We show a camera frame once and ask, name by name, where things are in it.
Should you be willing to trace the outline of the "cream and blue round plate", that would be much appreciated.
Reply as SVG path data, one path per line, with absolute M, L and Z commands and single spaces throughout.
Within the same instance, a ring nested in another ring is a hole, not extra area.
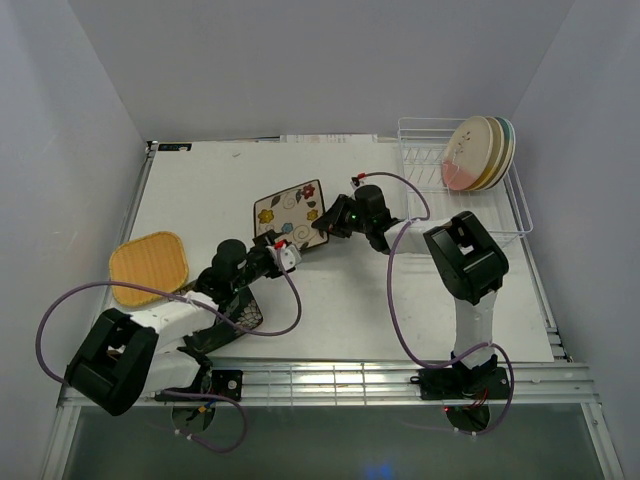
M 507 173 L 509 167 L 511 166 L 513 156 L 516 148 L 516 135 L 513 124 L 503 118 L 497 117 L 501 127 L 503 128 L 503 132 L 505 134 L 506 140 L 506 151 L 504 153 L 504 158 L 501 161 L 496 177 L 494 178 L 493 186 L 497 186 L 498 183 L 502 180 L 504 175 Z

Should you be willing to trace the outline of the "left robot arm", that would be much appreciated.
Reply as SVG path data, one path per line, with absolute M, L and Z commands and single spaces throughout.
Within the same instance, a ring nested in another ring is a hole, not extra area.
M 175 388 L 190 399 L 205 397 L 212 387 L 209 354 L 260 333 L 263 315 L 251 284 L 286 278 L 300 261 L 298 248 L 272 232 L 252 247 L 223 241 L 185 295 L 146 310 L 103 311 L 68 364 L 66 384 L 113 416 L 144 393 Z

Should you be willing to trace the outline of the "cream and pink round plate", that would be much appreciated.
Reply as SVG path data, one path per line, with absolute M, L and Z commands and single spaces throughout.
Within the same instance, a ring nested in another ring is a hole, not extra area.
M 465 190 L 474 184 L 488 164 L 493 133 L 483 116 L 466 119 L 452 134 L 442 161 L 442 179 L 450 190 Z

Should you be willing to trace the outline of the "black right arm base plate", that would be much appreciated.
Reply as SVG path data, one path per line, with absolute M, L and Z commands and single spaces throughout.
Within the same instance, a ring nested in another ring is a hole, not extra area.
M 409 382 L 419 388 L 421 400 L 443 401 L 453 429 L 468 435 L 492 429 L 489 401 L 505 400 L 508 406 L 513 397 L 511 379 L 502 367 L 479 376 L 468 376 L 453 367 L 420 369 Z

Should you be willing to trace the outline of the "cream and yellow round plate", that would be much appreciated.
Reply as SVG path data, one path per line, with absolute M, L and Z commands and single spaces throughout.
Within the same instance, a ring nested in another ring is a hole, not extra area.
M 497 170 L 498 163 L 501 160 L 503 150 L 505 147 L 505 135 L 501 123 L 495 117 L 487 117 L 493 135 L 493 146 L 489 161 L 479 178 L 479 184 L 477 189 L 480 190 L 485 187 L 493 173 Z

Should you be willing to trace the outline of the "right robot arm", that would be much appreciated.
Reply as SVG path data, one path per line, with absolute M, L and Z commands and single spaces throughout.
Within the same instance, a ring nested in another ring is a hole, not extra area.
M 504 352 L 492 341 L 494 305 L 509 263 L 473 213 L 463 211 L 443 224 L 401 220 L 392 216 L 379 187 L 365 185 L 339 196 L 312 226 L 339 238 L 360 233 L 390 260 L 398 254 L 427 254 L 433 260 L 454 299 L 455 343 L 444 363 L 416 362 L 423 398 L 506 399 L 512 394 L 512 368 L 499 367 Z

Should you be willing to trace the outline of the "black floral square plate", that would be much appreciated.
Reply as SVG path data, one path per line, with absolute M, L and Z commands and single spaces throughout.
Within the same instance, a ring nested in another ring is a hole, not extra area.
M 234 324 L 254 330 L 263 322 L 262 312 L 249 288 L 242 289 L 230 300 L 223 301 L 218 310 Z M 215 318 L 212 327 L 184 338 L 187 348 L 198 354 L 209 354 L 241 337 L 243 332 Z

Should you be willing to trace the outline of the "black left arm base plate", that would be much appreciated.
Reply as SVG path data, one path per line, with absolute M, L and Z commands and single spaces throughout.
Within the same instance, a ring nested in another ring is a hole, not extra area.
M 242 387 L 242 370 L 210 370 L 204 374 L 199 391 L 204 394 L 214 394 L 240 401 Z

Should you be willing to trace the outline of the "square floral cream plate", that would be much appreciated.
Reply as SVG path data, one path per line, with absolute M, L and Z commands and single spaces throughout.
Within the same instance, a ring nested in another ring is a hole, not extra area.
M 254 203 L 254 236 L 267 231 L 278 234 L 300 251 L 329 242 L 328 235 L 312 227 L 326 211 L 322 186 L 318 179 L 261 198 Z

